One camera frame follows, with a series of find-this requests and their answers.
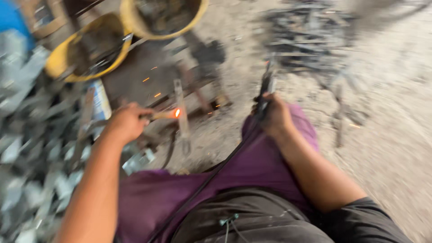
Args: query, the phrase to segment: concrete floor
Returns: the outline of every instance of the concrete floor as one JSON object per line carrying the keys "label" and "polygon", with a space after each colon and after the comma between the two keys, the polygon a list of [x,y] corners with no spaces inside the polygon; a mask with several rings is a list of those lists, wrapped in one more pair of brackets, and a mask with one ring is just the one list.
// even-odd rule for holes
{"label": "concrete floor", "polygon": [[[318,132],[321,153],[362,185],[411,240],[426,243],[432,242],[432,8],[397,22],[378,21],[380,12],[373,7],[393,2],[335,1],[363,17],[355,51],[349,52],[355,60],[351,71],[363,92],[348,91],[346,99],[370,115],[364,126],[348,126],[344,147],[335,148],[336,131],[330,123],[337,103],[315,79],[280,74],[277,89],[286,101],[303,107]],[[190,120],[193,152],[184,158],[177,146],[169,170],[202,171],[225,159],[239,143],[242,121],[264,72],[260,12],[281,6],[278,0],[210,1],[195,29],[204,40],[225,44],[223,80],[234,105],[215,117]],[[117,7],[118,0],[106,0],[98,9]]]}

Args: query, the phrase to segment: yellow bucket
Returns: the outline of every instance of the yellow bucket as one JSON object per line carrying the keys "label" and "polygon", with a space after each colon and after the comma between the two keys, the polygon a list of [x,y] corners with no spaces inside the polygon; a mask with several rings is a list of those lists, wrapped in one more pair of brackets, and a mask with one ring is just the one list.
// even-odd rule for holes
{"label": "yellow bucket", "polygon": [[139,10],[135,6],[135,0],[122,0],[120,5],[120,17],[123,24],[132,30],[133,34],[145,40],[166,40],[174,37],[181,36],[182,34],[190,31],[202,18],[209,0],[187,0],[188,7],[191,9],[192,14],[195,14],[191,22],[183,29],[169,34],[157,35],[150,31],[144,19],[140,16]]}
{"label": "yellow bucket", "polygon": [[[122,31],[124,36],[131,33],[130,29],[128,29],[126,26],[124,26],[120,17],[114,13],[108,13],[108,14],[102,15],[101,17],[95,19],[94,21],[92,21],[88,25],[84,26],[81,29],[81,31],[83,31],[83,32],[90,31],[95,25],[97,25],[101,22],[106,23],[106,24],[113,24],[116,26],[118,24],[122,25],[123,29],[119,30],[119,31]],[[58,45],[53,50],[53,52],[51,52],[51,55],[49,56],[49,58],[45,64],[45,71],[52,78],[58,78],[65,71],[67,71],[67,69],[69,67],[68,62],[67,62],[68,46],[69,46],[69,43],[71,41],[73,41],[76,37],[77,37],[77,34],[74,33],[69,38],[67,38],[63,43]],[[105,69],[105,70],[103,70],[97,74],[88,75],[88,76],[77,76],[75,74],[71,74],[68,77],[66,77],[64,81],[65,82],[87,81],[87,80],[94,79],[94,78],[100,77],[104,74],[111,72],[116,67],[118,67],[123,62],[123,60],[126,58],[131,42],[132,42],[131,39],[124,41],[119,55],[115,59],[114,63],[111,64],[111,66],[109,66],[107,69]]]}

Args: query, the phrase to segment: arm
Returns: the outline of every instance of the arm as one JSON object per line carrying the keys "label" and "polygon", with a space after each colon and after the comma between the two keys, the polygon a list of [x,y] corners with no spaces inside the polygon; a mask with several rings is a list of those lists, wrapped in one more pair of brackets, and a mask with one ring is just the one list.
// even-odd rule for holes
{"label": "arm", "polygon": [[83,179],[56,236],[57,243],[112,243],[117,226],[118,175],[123,146],[136,139],[152,110],[131,103],[117,110],[93,145]]}
{"label": "arm", "polygon": [[265,97],[272,102],[263,129],[276,141],[303,193],[317,209],[329,212],[367,196],[359,185],[309,145],[295,128],[283,100],[274,94]]}

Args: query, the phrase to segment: left hand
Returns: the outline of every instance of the left hand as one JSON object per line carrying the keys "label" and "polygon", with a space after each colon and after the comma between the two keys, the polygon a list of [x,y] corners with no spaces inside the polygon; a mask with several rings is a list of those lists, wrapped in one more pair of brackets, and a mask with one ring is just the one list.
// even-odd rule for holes
{"label": "left hand", "polygon": [[150,121],[140,118],[142,115],[154,113],[152,109],[142,108],[136,102],[129,103],[117,109],[108,121],[104,133],[122,145],[135,140],[143,132]]}

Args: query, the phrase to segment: drawstring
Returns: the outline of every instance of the drawstring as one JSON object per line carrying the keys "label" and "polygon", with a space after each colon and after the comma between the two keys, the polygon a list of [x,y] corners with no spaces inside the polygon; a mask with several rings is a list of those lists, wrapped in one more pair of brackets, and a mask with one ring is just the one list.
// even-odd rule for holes
{"label": "drawstring", "polygon": [[219,220],[219,224],[220,226],[223,226],[224,224],[226,224],[226,234],[225,234],[225,243],[227,243],[228,241],[228,231],[229,231],[229,224],[231,223],[232,227],[234,228],[234,230],[237,232],[237,234],[246,242],[246,243],[250,243],[241,233],[240,231],[237,229],[237,227],[234,224],[234,220],[238,219],[238,214],[234,214],[232,217],[225,219],[225,220]]}

